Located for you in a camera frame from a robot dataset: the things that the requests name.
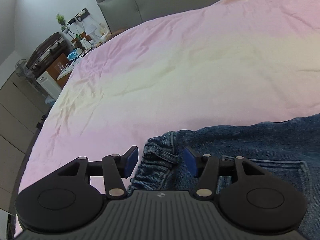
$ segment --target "bed sheet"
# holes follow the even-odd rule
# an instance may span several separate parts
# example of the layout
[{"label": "bed sheet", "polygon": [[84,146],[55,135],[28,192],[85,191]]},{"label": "bed sheet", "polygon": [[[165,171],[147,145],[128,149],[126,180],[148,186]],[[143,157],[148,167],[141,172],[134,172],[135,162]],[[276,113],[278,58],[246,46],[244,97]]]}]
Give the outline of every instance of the bed sheet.
[{"label": "bed sheet", "polygon": [[[320,0],[223,0],[108,41],[72,72],[20,191],[78,156],[137,145],[141,157],[148,138],[170,130],[320,113],[319,11]],[[104,192],[102,178],[91,181]]]}]

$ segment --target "jeans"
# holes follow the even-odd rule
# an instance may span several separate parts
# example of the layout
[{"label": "jeans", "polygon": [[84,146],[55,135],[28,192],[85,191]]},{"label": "jeans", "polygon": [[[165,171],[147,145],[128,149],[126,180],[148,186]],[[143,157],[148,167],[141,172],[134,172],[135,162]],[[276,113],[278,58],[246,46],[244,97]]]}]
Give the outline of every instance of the jeans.
[{"label": "jeans", "polygon": [[[308,239],[320,236],[320,114],[286,122],[251,126],[214,126],[197,131],[167,132],[151,138],[128,192],[144,190],[192,190],[199,179],[191,176],[183,161],[183,149],[232,160],[245,156],[275,176],[293,184],[308,201],[299,232]],[[220,177],[217,193],[231,183]]]}]

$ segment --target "metal pin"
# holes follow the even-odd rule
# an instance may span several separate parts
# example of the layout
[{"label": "metal pin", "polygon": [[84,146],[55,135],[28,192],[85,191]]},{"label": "metal pin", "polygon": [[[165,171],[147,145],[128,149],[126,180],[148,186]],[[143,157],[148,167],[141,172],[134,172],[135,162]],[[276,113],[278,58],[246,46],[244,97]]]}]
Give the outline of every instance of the metal pin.
[{"label": "metal pin", "polygon": [[200,197],[209,197],[212,195],[212,191],[207,188],[198,189],[196,193]]},{"label": "metal pin", "polygon": [[120,197],[124,194],[124,190],[120,188],[112,188],[109,190],[109,195],[113,197]]}]

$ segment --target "logo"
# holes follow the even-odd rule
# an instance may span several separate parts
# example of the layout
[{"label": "logo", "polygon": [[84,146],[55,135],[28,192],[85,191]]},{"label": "logo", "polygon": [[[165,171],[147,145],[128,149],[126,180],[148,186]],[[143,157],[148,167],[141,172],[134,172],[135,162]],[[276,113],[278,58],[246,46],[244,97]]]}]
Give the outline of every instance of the logo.
[{"label": "logo", "polygon": [[157,196],[158,196],[158,197],[164,197],[165,194],[161,192],[161,193],[159,193]]}]

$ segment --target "wrinkled fabric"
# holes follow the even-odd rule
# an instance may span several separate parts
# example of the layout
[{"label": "wrinkled fabric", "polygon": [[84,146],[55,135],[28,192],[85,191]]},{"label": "wrinkled fabric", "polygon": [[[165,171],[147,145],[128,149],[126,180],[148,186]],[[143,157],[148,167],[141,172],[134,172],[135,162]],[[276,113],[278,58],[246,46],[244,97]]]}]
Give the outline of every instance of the wrinkled fabric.
[{"label": "wrinkled fabric", "polygon": [[[320,114],[281,123],[263,122],[252,126],[214,126],[197,131],[181,130],[151,138],[129,194],[142,190],[190,190],[199,179],[192,177],[183,158],[188,146],[198,154],[225,160],[245,156],[301,191],[307,213],[299,232],[310,240],[320,235]],[[220,177],[217,194],[231,184]]]},{"label": "wrinkled fabric", "polygon": [[[169,130],[320,113],[319,11],[319,0],[224,0],[116,36],[74,68],[19,190]],[[91,184],[104,192],[102,178]]]}]

